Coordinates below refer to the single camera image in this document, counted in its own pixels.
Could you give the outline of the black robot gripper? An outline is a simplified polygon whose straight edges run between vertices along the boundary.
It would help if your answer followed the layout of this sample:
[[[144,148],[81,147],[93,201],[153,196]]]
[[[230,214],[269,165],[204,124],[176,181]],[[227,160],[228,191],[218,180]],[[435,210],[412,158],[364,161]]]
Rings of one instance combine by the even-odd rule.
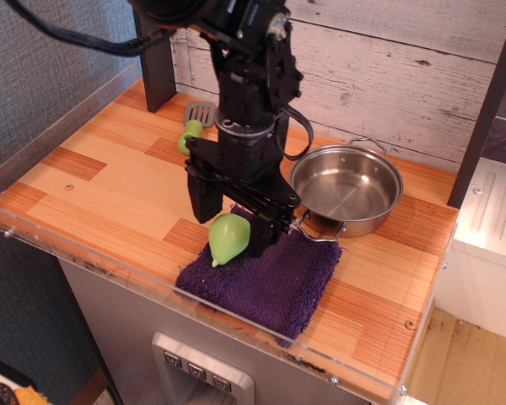
[[[259,128],[230,121],[217,124],[215,141],[189,138],[186,160],[193,214],[200,224],[218,215],[227,196],[253,213],[248,253],[261,257],[291,231],[299,198],[280,169],[289,121],[273,120]]]

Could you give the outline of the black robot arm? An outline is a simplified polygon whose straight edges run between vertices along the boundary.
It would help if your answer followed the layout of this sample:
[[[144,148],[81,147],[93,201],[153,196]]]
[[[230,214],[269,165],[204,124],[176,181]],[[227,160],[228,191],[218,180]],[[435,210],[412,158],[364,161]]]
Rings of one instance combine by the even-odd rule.
[[[186,141],[188,190],[201,224],[222,210],[223,197],[252,212],[250,242],[260,257],[290,231],[299,197],[280,164],[290,102],[303,78],[291,51],[292,25],[283,1],[135,1],[133,7],[164,30],[189,28],[204,38],[218,81],[218,138]]]

